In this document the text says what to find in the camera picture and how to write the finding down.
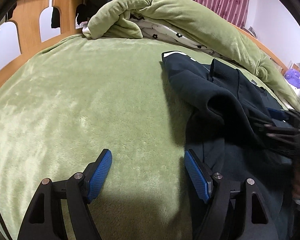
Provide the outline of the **dark navy sweatshirt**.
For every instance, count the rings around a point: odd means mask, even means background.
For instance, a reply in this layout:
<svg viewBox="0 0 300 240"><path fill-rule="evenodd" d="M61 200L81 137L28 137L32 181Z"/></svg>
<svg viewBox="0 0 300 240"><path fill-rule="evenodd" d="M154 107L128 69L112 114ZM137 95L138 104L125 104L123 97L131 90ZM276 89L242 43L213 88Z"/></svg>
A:
<svg viewBox="0 0 300 240"><path fill-rule="evenodd" d="M193 150L212 172L229 180L253 179L275 224L277 239L289 239L294 223L288 196L292 165L263 146L255 132L257 124L273 123L267 108L278 109L279 103L239 70L218 60L202 64L179 51L161 57L172 89L192 109L185 151ZM203 215L195 210L195 190L188 174L187 180L194 236Z"/></svg>

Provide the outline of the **purple plastic bag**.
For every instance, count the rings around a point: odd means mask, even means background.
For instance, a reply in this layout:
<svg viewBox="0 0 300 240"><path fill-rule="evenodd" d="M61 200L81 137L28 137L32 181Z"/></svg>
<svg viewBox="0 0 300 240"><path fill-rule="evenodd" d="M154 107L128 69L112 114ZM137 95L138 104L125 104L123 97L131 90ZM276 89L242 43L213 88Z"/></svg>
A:
<svg viewBox="0 0 300 240"><path fill-rule="evenodd" d="M300 89L300 71L290 68L285 72L284 78L290 85Z"/></svg>

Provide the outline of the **green plush bed sheet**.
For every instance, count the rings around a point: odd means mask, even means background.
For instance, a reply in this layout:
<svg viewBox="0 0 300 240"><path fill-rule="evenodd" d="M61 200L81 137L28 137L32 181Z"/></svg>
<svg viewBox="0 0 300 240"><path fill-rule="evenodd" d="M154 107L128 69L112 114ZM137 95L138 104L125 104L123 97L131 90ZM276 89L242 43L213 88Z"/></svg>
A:
<svg viewBox="0 0 300 240"><path fill-rule="evenodd" d="M73 36L0 89L0 212L13 239L44 178L68 179L100 152L113 162L89 206L103 239L191 239L183 167L191 114L162 70L161 41Z"/></svg>

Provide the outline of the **green plush folded quilt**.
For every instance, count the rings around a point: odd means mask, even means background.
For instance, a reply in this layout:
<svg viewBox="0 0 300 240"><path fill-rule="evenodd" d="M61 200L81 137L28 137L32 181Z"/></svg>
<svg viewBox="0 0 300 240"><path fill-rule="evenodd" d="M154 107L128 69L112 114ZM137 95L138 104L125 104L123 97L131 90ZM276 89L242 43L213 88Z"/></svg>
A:
<svg viewBox="0 0 300 240"><path fill-rule="evenodd" d="M235 61L271 88L279 99L300 111L300 98L276 69L270 57L234 25L193 0L112 0L83 28L92 39L102 36L141 39L141 28L131 16L143 18L198 42Z"/></svg>

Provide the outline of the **wooden bed frame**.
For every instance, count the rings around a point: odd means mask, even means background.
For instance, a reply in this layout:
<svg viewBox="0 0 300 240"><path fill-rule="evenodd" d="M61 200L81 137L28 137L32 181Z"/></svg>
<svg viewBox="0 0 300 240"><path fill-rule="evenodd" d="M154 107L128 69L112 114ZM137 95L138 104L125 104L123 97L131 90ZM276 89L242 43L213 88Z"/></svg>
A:
<svg viewBox="0 0 300 240"><path fill-rule="evenodd" d="M47 0L17 1L12 22L17 29L21 54L0 70L0 94L11 86L13 80L20 78L21 70L25 68L28 61L33 61L36 68L46 69L50 51L56 58L50 77L53 83L57 82L56 73L59 70L68 70L78 81L79 72L86 72L89 67L95 73L99 73L103 68L118 73L120 70L127 71L133 66L150 65L158 61L159 55L154 51L157 42L151 38L102 36L94 40L80 33L74 26L74 12L79 0L55 0L56 7L61 13L61 34L47 41L41 41L39 16L46 2ZM245 35L268 54L273 62L272 53L256 39ZM243 68L234 61L225 60L225 63L231 67ZM258 82L263 83L258 77L256 78Z"/></svg>

